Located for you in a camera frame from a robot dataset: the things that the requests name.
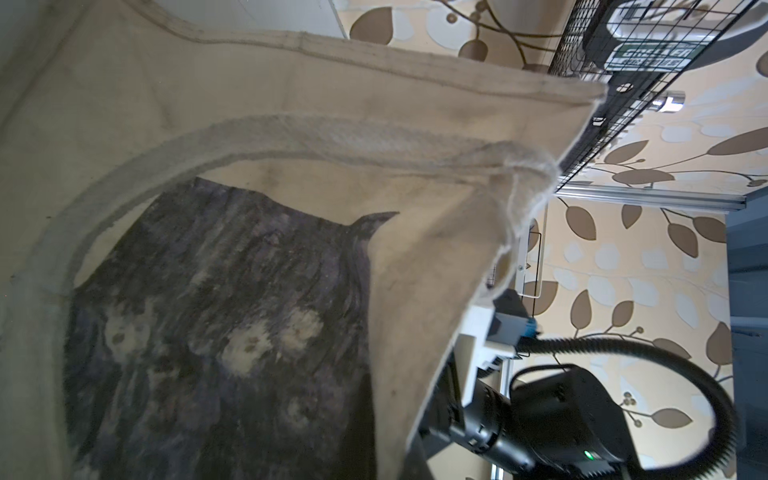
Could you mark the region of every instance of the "wire basket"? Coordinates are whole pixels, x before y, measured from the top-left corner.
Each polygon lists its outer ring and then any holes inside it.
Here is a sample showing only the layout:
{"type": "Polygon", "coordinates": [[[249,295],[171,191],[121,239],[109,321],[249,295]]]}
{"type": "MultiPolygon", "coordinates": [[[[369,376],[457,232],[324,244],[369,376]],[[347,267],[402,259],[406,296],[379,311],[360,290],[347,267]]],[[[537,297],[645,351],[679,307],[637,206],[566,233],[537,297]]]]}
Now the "wire basket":
{"type": "Polygon", "coordinates": [[[758,1],[577,0],[548,73],[601,81],[609,88],[561,162],[558,189],[680,74],[700,66],[702,54],[758,1]]]}

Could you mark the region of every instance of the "wire mesh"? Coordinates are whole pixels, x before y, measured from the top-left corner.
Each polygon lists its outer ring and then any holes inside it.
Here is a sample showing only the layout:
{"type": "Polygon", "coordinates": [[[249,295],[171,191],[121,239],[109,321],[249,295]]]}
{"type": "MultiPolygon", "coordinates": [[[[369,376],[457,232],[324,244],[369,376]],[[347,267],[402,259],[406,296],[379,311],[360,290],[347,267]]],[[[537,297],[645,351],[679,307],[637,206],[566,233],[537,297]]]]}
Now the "wire mesh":
{"type": "Polygon", "coordinates": [[[608,84],[563,187],[759,0],[577,0],[548,73],[608,84]]]}

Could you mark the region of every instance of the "black corrugated hose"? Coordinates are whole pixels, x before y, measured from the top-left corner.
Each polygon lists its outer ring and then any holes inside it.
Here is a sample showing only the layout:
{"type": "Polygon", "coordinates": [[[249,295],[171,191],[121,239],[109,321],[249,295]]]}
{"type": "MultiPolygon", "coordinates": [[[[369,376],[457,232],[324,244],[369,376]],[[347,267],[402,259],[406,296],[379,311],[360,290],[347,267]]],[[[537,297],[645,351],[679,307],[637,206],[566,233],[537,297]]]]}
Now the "black corrugated hose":
{"type": "MultiPolygon", "coordinates": [[[[715,426],[706,447],[694,457],[678,465],[654,470],[630,471],[632,480],[686,480],[706,478],[717,468],[725,468],[736,451],[736,410],[723,387],[707,372],[675,355],[653,345],[619,339],[551,339],[522,338],[517,345],[519,353],[613,353],[635,356],[673,370],[693,383],[707,398],[715,414],[715,426]]],[[[621,473],[599,475],[595,478],[621,480],[621,473]]]]}

